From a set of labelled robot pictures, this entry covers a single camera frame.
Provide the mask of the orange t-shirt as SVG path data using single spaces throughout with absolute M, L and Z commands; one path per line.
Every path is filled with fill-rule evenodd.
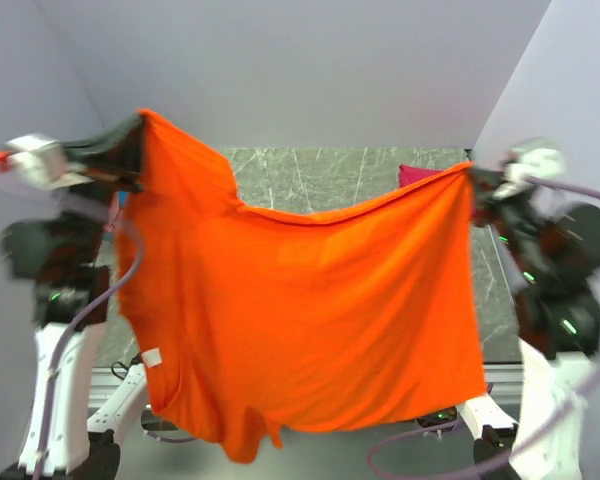
M 357 206 L 252 207 L 228 160 L 144 111 L 144 256 L 118 294 L 153 411 L 249 463 L 282 428 L 409 420 L 486 385 L 461 163 Z

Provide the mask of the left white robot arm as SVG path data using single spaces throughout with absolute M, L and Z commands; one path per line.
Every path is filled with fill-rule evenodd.
M 121 282 L 96 259 L 117 194 L 139 193 L 144 164 L 144 114 L 95 137 L 60 142 L 30 134 L 0 151 L 0 174 L 18 175 L 56 202 L 50 220 L 23 220 L 2 233 L 10 276 L 33 283 L 37 371 L 29 428 L 6 479 L 112 479 L 131 424 L 148 401 L 173 399 L 177 373 L 147 375 L 131 363 L 120 385 L 95 412 L 88 409 L 92 366 L 106 330 L 108 302 Z

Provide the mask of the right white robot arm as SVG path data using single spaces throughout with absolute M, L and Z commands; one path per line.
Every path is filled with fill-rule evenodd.
M 502 171 L 470 170 L 477 226 L 491 225 L 526 285 L 514 295 L 522 360 L 520 416 L 488 394 L 458 405 L 474 438 L 474 466 L 447 479 L 580 479 L 586 397 L 600 384 L 600 303 L 588 280 L 600 268 L 600 208 L 573 203 L 545 218 L 537 187 L 600 200 L 600 192 L 540 178 L 509 194 Z

